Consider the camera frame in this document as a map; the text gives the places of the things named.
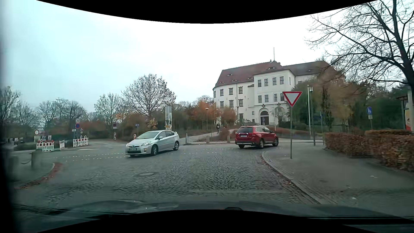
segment car headlight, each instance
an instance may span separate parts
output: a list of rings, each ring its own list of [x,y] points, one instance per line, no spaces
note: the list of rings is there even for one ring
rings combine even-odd
[[[148,142],[144,142],[141,146],[147,146],[148,144],[150,144],[151,142],[150,141],[148,141]]]

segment construction barrier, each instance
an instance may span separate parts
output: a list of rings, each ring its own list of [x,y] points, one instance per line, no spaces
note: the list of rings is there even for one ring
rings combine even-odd
[[[59,149],[62,150],[63,148],[65,148],[65,140],[59,141]]]
[[[89,145],[89,138],[86,136],[83,138],[73,139],[73,147]]]
[[[47,151],[54,151],[55,150],[55,142],[54,141],[38,141],[36,143],[36,149],[42,149],[43,152],[47,152]]]

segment cobblestone road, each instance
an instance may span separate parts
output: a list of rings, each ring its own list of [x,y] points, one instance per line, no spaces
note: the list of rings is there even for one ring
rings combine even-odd
[[[48,153],[61,164],[53,177],[16,190],[15,202],[64,208],[106,200],[163,200],[206,196],[315,203],[264,164],[263,150],[234,144],[181,146],[156,156],[131,158],[123,143],[102,149]]]

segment red suv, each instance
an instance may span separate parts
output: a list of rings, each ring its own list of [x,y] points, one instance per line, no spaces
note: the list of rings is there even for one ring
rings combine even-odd
[[[277,146],[279,138],[266,126],[242,126],[236,132],[235,143],[240,147],[258,146],[263,149],[265,144]]]

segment silver car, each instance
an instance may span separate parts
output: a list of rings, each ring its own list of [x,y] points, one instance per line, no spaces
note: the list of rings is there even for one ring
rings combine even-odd
[[[135,155],[156,155],[163,150],[178,150],[180,137],[177,132],[170,130],[148,131],[132,140],[126,145],[125,154],[131,157]]]

